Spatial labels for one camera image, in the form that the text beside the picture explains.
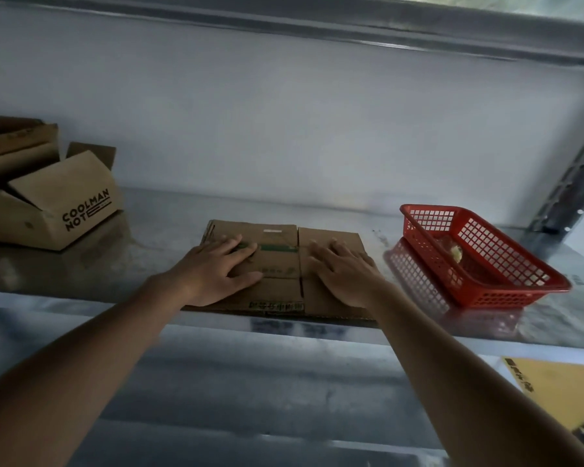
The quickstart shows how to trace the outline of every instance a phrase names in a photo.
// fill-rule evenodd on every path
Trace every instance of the red plastic basket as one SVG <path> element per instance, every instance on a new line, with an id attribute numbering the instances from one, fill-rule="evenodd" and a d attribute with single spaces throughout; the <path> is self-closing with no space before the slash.
<path id="1" fill-rule="evenodd" d="M 518 308 L 571 290 L 562 274 L 472 211 L 438 205 L 400 211 L 405 239 L 463 307 Z M 438 241 L 446 234 L 463 249 L 460 263 Z"/>

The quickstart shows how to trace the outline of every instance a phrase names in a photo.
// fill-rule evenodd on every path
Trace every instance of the basket rim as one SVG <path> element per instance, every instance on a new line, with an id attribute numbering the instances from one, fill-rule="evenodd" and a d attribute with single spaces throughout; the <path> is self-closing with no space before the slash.
<path id="1" fill-rule="evenodd" d="M 411 216 L 411 214 L 408 212 L 408 208 L 409 207 L 430 207 L 439 211 L 456 211 L 456 210 L 464 210 L 464 211 L 468 211 L 469 213 L 471 213 L 476 219 L 478 219 L 479 221 L 481 221 L 483 224 L 485 224 L 487 227 L 492 228 L 494 230 L 494 232 L 496 232 L 502 239 L 505 239 L 506 242 L 510 243 L 511 245 L 513 245 L 516 249 L 519 250 L 519 252 L 523 253 L 525 257 L 528 257 L 530 259 L 530 261 L 532 263 L 537 264 L 539 267 L 545 269 L 545 271 L 550 274 L 550 275 L 554 275 L 557 278 L 560 278 L 562 281 L 564 281 L 563 284 L 555 284 L 555 285 L 549 285 L 549 286 L 543 286 L 543 287 L 538 287 L 538 288 L 533 288 L 533 287 L 519 287 L 516 285 L 489 285 L 486 283 L 482 283 L 481 281 L 477 280 L 476 278 L 474 278 L 472 275 L 470 275 L 468 272 L 465 271 L 465 269 L 463 269 L 455 260 L 454 257 L 452 257 L 452 254 L 450 254 L 448 251 L 446 251 L 445 249 L 443 249 L 439 243 L 437 242 L 437 240 L 431 236 L 428 231 L 426 229 L 424 229 L 420 223 L 417 222 L 417 220 L 415 218 L 413 218 Z M 463 207 L 458 207 L 458 206 L 448 206 L 448 205 L 427 205 L 427 204 L 423 204 L 423 203 L 405 203 L 403 205 L 400 206 L 400 212 L 405 216 L 406 219 L 408 219 L 412 225 L 419 231 L 422 233 L 422 235 L 424 235 L 424 237 L 426 237 L 426 239 L 428 239 L 429 243 L 435 248 L 436 251 L 439 252 L 439 254 L 441 254 L 444 258 L 448 259 L 448 262 L 450 262 L 452 264 L 452 267 L 454 268 L 454 270 L 464 279 L 466 279 L 467 281 L 475 284 L 476 286 L 479 286 L 480 288 L 484 288 L 484 289 L 488 289 L 490 291 L 493 290 L 502 290 L 502 291 L 511 291 L 512 293 L 532 293 L 532 294 L 546 294 L 546 293 L 564 293 L 564 292 L 568 292 L 570 291 L 573 286 L 571 285 L 571 283 L 569 282 L 569 280 L 560 272 L 558 272 L 556 269 L 554 269 L 552 266 L 550 266 L 549 264 L 547 264 L 546 262 L 544 262 L 543 260 L 539 259 L 537 256 L 533 255 L 530 251 L 528 251 L 526 248 L 524 248 L 521 244 L 519 244 L 518 242 L 516 242 L 514 239 L 512 239 L 511 237 L 508 237 L 508 235 L 506 235 L 504 232 L 502 232 L 497 226 L 492 225 L 489 221 L 482 219 L 477 213 L 475 213 L 474 211 L 469 210 L 468 208 L 463 208 Z"/>

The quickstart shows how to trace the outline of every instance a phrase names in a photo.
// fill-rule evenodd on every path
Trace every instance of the person's left hand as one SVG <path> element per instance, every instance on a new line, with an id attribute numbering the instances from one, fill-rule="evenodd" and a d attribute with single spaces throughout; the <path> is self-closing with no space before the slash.
<path id="1" fill-rule="evenodd" d="M 242 240 L 241 235 L 192 248 L 167 272 L 155 278 L 168 296 L 181 305 L 205 306 L 216 303 L 259 282 L 262 272 L 248 272 L 228 277 L 232 268 L 253 254 L 257 244 L 231 252 Z"/>

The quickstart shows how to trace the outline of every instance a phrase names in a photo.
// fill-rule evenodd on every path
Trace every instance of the gray wall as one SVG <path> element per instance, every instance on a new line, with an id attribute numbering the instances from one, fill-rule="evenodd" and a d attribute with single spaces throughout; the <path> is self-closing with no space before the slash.
<path id="1" fill-rule="evenodd" d="M 0 6 L 0 113 L 117 146 L 127 186 L 526 225 L 584 140 L 584 74 Z"/>

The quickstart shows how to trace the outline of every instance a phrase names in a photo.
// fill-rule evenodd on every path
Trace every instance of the person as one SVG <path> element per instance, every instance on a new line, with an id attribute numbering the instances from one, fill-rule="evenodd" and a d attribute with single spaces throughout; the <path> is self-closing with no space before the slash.
<path id="1" fill-rule="evenodd" d="M 257 283 L 231 269 L 257 248 L 242 236 L 191 249 L 126 302 L 92 318 L 0 377 L 0 467 L 65 465 L 163 327 L 185 305 L 205 306 Z M 387 336 L 452 462 L 584 466 L 584 446 L 423 314 L 367 255 L 333 240 L 310 246 L 310 265 Z"/>

